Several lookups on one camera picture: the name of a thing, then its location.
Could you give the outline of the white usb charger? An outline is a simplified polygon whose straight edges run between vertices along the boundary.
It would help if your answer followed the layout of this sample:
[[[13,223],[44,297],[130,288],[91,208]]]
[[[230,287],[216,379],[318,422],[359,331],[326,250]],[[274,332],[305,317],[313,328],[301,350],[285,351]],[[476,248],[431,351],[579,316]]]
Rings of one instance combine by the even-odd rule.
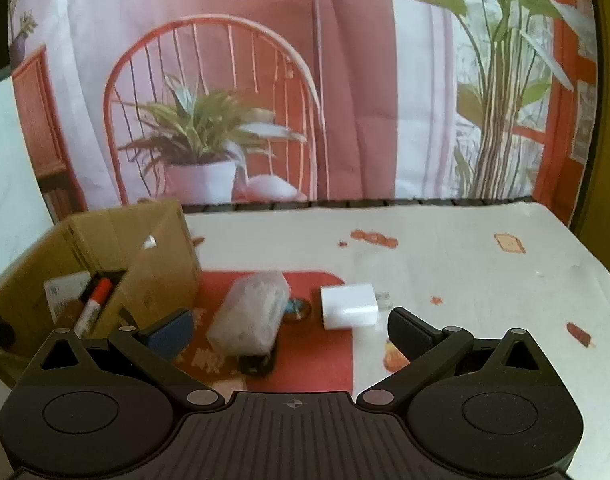
[[[379,313],[392,307],[388,292],[376,292],[371,284],[345,284],[320,289],[325,330],[353,330],[376,326]]]

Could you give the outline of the clear plastic floss pick box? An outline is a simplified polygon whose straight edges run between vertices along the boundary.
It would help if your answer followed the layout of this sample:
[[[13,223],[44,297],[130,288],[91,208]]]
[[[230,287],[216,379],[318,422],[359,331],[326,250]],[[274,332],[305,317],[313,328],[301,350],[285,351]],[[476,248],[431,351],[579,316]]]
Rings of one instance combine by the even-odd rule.
[[[265,356],[275,345],[291,288],[280,271],[237,278],[206,332],[222,356]]]

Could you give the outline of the brown cardboard box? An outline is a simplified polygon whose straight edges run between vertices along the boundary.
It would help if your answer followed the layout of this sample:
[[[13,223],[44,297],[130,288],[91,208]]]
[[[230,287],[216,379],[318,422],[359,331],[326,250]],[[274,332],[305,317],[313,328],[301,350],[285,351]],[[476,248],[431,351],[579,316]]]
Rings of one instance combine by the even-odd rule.
[[[185,215],[175,200],[73,214],[0,274],[0,323],[15,337],[0,349],[0,380],[8,387],[53,330],[44,283],[82,271],[120,276],[93,325],[93,338],[126,324],[147,328],[191,309],[201,283]]]

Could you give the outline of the printed living room backdrop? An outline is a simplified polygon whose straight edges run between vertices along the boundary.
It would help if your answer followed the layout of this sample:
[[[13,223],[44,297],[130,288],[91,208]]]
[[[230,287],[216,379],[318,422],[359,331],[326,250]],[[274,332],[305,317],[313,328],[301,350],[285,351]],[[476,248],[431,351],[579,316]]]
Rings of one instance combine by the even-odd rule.
[[[8,0],[54,209],[515,200],[561,221],[593,142],[593,0]]]

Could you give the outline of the orange cap white marker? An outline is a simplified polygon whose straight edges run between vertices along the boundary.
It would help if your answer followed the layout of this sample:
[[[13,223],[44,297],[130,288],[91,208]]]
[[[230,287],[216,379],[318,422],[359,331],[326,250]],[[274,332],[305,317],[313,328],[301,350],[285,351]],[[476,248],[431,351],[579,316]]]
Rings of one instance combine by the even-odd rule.
[[[96,284],[75,324],[74,333],[78,338],[87,337],[91,333],[112,290],[113,283],[109,278],[101,278]]]

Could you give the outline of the brown cylindrical tube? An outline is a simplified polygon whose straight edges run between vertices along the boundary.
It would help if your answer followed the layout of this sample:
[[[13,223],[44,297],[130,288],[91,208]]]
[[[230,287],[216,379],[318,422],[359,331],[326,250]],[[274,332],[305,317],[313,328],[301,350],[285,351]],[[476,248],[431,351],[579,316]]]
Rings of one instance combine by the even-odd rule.
[[[53,296],[55,328],[75,328],[101,280],[99,274],[90,276],[87,273],[77,273],[58,278],[48,287],[48,292]]]

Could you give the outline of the small teal round trinket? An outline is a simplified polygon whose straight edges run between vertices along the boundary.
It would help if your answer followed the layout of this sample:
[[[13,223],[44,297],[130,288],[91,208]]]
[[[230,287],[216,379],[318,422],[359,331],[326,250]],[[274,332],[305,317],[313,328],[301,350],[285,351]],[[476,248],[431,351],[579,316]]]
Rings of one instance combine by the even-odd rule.
[[[297,323],[311,314],[311,303],[303,298],[290,298],[283,311],[282,322]]]

